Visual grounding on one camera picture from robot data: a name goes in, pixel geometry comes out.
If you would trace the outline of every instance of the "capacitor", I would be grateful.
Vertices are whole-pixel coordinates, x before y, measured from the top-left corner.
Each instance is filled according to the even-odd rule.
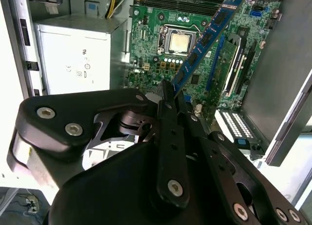
[[[278,14],[273,13],[273,14],[271,15],[271,17],[274,18],[274,19],[276,19],[276,18],[278,18]]]
[[[278,14],[278,13],[279,13],[279,9],[277,9],[277,8],[273,9],[273,10],[272,10],[272,13]]]

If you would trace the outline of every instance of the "metal bolt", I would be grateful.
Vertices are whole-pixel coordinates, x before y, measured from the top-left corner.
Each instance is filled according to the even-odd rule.
[[[169,109],[172,108],[172,106],[168,102],[166,102],[165,104],[166,104],[166,107],[168,107]]]
[[[141,95],[136,95],[136,98],[138,99],[138,100],[140,100],[140,101],[143,101],[144,100],[144,98],[141,96]]]
[[[282,210],[280,210],[279,208],[276,209],[276,212],[278,214],[278,216],[285,222],[288,221],[286,214],[284,214],[284,212]]]
[[[37,110],[37,115],[42,119],[52,119],[55,116],[55,112],[51,108],[41,107]]]
[[[83,129],[79,124],[70,123],[65,126],[65,131],[71,136],[80,136],[82,135]]]
[[[298,216],[292,209],[289,209],[288,211],[289,211],[289,213],[291,214],[292,218],[293,218],[296,222],[298,222],[298,223],[301,222],[299,216]]]
[[[222,136],[221,134],[218,133],[218,138],[221,140],[221,141],[224,141],[224,136]]]
[[[180,197],[183,194],[182,185],[176,180],[169,180],[168,189],[176,197]]]
[[[191,115],[191,119],[192,119],[193,121],[197,121],[197,118],[196,118],[195,115]]]
[[[245,208],[241,204],[235,203],[233,208],[234,208],[235,213],[238,215],[239,218],[241,218],[241,220],[243,221],[248,220],[248,214]]]

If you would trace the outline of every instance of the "chip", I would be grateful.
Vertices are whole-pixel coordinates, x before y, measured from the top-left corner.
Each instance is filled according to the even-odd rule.
[[[198,55],[197,55],[195,52],[193,52],[193,53],[191,54],[191,56],[190,56],[189,59],[188,59],[188,62],[189,62],[189,65],[190,65],[190,66],[192,66],[192,65],[195,63],[197,57],[198,57]]]
[[[169,50],[174,52],[187,52],[190,36],[185,34],[171,34]]]
[[[223,12],[219,12],[216,16],[216,18],[214,19],[214,23],[217,24],[217,25],[220,25],[224,19],[226,17],[226,12],[223,11]]]
[[[180,70],[177,72],[175,77],[176,77],[178,84],[183,80],[184,76],[185,76],[185,72],[183,70]]]
[[[193,74],[192,79],[191,79],[191,84],[197,85],[199,81],[199,75]]]
[[[209,40],[211,39],[212,34],[205,34],[205,36],[201,39],[200,43],[202,44],[203,47],[205,47]]]

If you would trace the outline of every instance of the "wire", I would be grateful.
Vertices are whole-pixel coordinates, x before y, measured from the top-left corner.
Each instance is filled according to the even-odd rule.
[[[109,4],[108,10],[106,12],[105,18],[109,18],[109,16],[111,15],[111,13],[114,9],[115,1],[116,0],[111,0],[111,3]]]
[[[114,14],[114,12],[117,10],[117,8],[119,8],[121,6],[121,4],[124,2],[124,0],[116,0],[114,5],[112,5],[112,0],[111,3],[109,4],[108,10],[105,14],[105,18],[111,18]]]
[[[123,2],[124,2],[124,0],[117,0],[117,1],[116,1],[115,8],[114,8],[113,12],[111,13],[111,15],[109,16],[109,18],[111,18],[111,17],[113,16],[113,14],[115,13],[115,11],[119,8],[120,5],[122,5]]]
[[[111,12],[108,14],[108,18],[110,18],[111,17],[111,15],[112,15],[112,13],[113,13],[113,10],[114,10],[114,7],[115,7],[115,2],[116,2],[116,0],[112,0],[112,7],[111,7]]]
[[[33,195],[33,196],[38,200],[38,202],[40,202],[41,205],[42,205],[42,201],[39,200],[39,198],[38,198],[35,194],[31,193],[28,189],[26,189],[26,190],[27,190],[27,192],[28,192],[30,195]],[[25,196],[23,196],[23,195],[27,195],[27,194],[17,194],[16,196],[18,196],[18,197],[23,197],[23,198],[27,198],[27,199],[28,199],[28,197],[25,197]]]

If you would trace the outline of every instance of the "floor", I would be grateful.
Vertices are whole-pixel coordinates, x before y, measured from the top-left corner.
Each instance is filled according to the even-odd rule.
[[[0,197],[6,193],[8,188],[0,187]],[[45,215],[49,210],[49,204],[45,200],[42,192],[39,190],[29,190],[39,200],[39,212],[36,215],[29,216],[23,214],[27,207],[25,198],[23,196],[29,194],[25,189],[20,189],[14,197],[10,205],[0,217],[1,225],[40,225],[43,222]]]

